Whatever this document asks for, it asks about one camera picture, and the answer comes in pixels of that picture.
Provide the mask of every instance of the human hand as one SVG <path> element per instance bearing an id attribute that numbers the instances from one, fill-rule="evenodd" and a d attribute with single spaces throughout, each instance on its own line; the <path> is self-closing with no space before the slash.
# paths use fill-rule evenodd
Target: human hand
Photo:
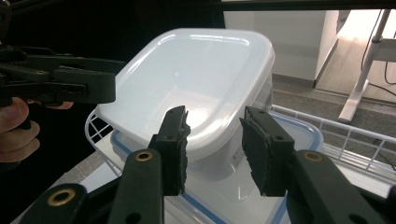
<path id="1" fill-rule="evenodd" d="M 12 101 L 12 105 L 0 107 L 0 162 L 22 161 L 40 146 L 40 142 L 35 138 L 40 132 L 36 122 L 30 121 L 29 130 L 17 128 L 29 114 L 28 105 L 21 98 L 13 97 Z M 68 109 L 72 105 L 73 103 L 66 102 L 51 108 Z"/>

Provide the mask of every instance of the container lid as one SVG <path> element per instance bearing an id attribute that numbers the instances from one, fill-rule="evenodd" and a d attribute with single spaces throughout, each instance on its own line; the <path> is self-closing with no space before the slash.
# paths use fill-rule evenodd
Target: container lid
<path id="1" fill-rule="evenodd" d="M 275 54 L 263 35 L 177 29 L 152 40 L 117 75 L 117 100 L 95 114 L 144 146 L 167 110 L 184 105 L 187 153 L 199 160 L 230 139 L 271 73 Z"/>

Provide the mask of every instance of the white wall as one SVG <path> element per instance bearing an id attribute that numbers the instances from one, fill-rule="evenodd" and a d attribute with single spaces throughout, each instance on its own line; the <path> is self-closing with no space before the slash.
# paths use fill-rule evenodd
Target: white wall
<path id="1" fill-rule="evenodd" d="M 257 31 L 271 40 L 274 74 L 307 80 L 317 78 L 336 41 L 334 16 L 327 11 L 224 12 L 228 29 Z"/>

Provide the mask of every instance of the plastic container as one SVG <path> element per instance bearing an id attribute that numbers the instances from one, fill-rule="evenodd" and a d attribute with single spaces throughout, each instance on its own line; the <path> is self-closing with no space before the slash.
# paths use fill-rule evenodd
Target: plastic container
<path id="1" fill-rule="evenodd" d="M 276 112 L 270 114 L 295 140 L 296 150 L 322 150 L 323 137 L 315 126 Z M 134 141 L 118 131 L 113 132 L 110 141 L 114 151 L 124 159 L 132 151 L 142 148 L 131 145 Z M 263 198 L 250 176 L 250 168 L 243 151 L 240 157 L 233 175 L 220 181 L 191 175 L 191 169 L 188 169 L 187 194 L 184 196 L 190 203 L 187 207 L 190 210 L 191 207 L 192 210 L 198 209 L 204 217 L 216 223 L 288 223 L 285 199 Z"/>
<path id="2" fill-rule="evenodd" d="M 235 170 L 242 136 L 238 118 L 245 106 L 271 105 L 274 59 L 271 42 L 257 33 L 170 31 L 120 71 L 116 102 L 97 106 L 95 114 L 141 148 L 158 132 L 168 109 L 186 106 L 191 175 L 221 180 Z M 221 162 L 206 166 L 214 161 Z"/>

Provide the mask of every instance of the screw hole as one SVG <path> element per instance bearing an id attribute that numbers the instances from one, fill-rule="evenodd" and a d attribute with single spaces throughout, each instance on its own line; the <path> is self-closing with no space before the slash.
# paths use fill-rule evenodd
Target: screw hole
<path id="1" fill-rule="evenodd" d="M 147 153 L 142 153 L 142 154 L 140 154 L 139 155 L 139 159 L 147 159 L 149 157 L 149 154 L 147 154 Z"/>
<path id="2" fill-rule="evenodd" d="M 316 152 L 305 152 L 304 157 L 309 161 L 322 161 L 322 157 Z"/>
<path id="3" fill-rule="evenodd" d="M 53 199 L 53 201 L 55 201 L 55 202 L 61 202 L 61 201 L 65 200 L 67 197 L 69 197 L 69 195 L 70 195 L 70 194 L 69 194 L 68 192 L 60 193 L 60 194 L 58 194 L 58 195 L 55 196 L 55 198 Z"/>
<path id="4" fill-rule="evenodd" d="M 152 158 L 152 153 L 149 151 L 143 151 L 138 153 L 136 156 L 134 156 L 134 159 L 137 161 L 149 161 Z"/>
<path id="5" fill-rule="evenodd" d="M 75 196 L 76 192 L 73 189 L 60 189 L 49 197 L 48 204 L 53 207 L 61 206 L 70 202 Z"/>
<path id="6" fill-rule="evenodd" d="M 141 219 L 142 216 L 140 216 L 140 214 L 132 213 L 125 219 L 125 221 L 128 224 L 135 224 L 135 223 L 139 223 Z"/>

